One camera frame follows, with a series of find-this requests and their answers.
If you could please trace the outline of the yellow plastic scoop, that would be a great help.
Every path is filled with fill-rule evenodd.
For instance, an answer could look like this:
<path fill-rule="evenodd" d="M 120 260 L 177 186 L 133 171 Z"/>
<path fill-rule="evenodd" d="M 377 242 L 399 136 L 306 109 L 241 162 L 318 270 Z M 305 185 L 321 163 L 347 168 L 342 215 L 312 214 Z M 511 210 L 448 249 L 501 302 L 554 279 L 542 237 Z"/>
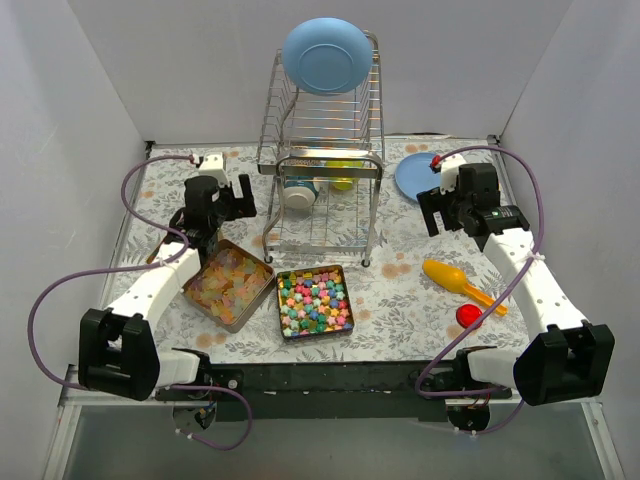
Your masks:
<path fill-rule="evenodd" d="M 494 303 L 492 297 L 473 286 L 466 274 L 454 266 L 427 259 L 423 262 L 422 269 L 427 277 L 451 293 L 464 295 L 485 308 Z"/>

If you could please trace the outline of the popsicle candy tin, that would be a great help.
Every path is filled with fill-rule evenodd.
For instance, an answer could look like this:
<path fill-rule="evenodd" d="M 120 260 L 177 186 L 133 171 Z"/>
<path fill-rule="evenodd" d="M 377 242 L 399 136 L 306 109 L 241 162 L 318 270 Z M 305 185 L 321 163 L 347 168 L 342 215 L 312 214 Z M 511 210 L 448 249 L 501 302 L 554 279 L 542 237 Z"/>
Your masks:
<path fill-rule="evenodd" d="M 275 272 L 233 242 L 220 240 L 184 286 L 187 301 L 229 333 L 239 332 L 275 286 Z"/>

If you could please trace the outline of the steel dish rack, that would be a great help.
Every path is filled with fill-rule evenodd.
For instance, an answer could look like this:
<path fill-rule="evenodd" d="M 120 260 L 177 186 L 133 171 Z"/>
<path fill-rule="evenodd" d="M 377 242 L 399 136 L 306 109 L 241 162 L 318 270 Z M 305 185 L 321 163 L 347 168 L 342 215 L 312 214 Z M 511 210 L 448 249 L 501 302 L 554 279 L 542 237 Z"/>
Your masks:
<path fill-rule="evenodd" d="M 266 261 L 279 254 L 353 255 L 371 263 L 385 167 L 379 42 L 367 32 L 373 63 L 354 90 L 318 96 L 289 79 L 274 58 L 257 147 L 271 190 L 261 244 Z M 312 177 L 319 197 L 307 209 L 284 204 L 292 177 Z"/>

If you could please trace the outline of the star candy tin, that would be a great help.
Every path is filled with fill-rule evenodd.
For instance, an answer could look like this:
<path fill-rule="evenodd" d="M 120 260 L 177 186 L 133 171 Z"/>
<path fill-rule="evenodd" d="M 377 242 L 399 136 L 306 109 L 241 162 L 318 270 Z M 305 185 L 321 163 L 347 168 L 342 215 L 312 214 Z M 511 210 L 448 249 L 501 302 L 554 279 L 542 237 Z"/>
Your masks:
<path fill-rule="evenodd" d="M 355 317 L 340 265 L 276 274 L 280 333 L 285 342 L 349 335 Z"/>

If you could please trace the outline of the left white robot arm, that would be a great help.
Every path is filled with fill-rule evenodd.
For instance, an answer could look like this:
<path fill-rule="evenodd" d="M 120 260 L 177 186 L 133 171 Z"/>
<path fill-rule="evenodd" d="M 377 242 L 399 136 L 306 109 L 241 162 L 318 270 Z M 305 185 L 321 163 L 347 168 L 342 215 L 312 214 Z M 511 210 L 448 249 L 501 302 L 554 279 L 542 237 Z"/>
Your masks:
<path fill-rule="evenodd" d="M 158 351 L 154 332 L 170 303 L 213 252 L 221 226 L 256 215 L 249 176 L 241 174 L 238 180 L 240 197 L 213 176 L 186 180 L 184 205 L 170 219 L 154 263 L 145 265 L 122 296 L 103 310 L 88 310 L 81 319 L 80 385 L 134 400 L 173 384 L 193 400 L 211 392 L 213 377 L 200 367 L 200 356 L 180 349 Z"/>

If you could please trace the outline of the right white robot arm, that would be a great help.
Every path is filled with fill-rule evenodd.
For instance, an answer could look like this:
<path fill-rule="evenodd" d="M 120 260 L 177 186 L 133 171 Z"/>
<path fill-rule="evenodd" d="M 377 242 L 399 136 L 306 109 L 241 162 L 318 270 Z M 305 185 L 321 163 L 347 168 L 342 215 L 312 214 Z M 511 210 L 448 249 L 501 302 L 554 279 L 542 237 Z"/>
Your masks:
<path fill-rule="evenodd" d="M 603 389 L 615 339 L 606 325 L 594 325 L 568 299 L 534 252 L 529 222 L 514 205 L 501 205 L 496 169 L 455 155 L 435 160 L 440 185 L 419 194 L 427 229 L 435 236 L 434 215 L 448 230 L 463 230 L 494 265 L 527 328 L 530 343 L 521 352 L 470 347 L 457 352 L 452 383 L 464 397 L 491 385 L 515 389 L 537 406 L 595 397 Z"/>

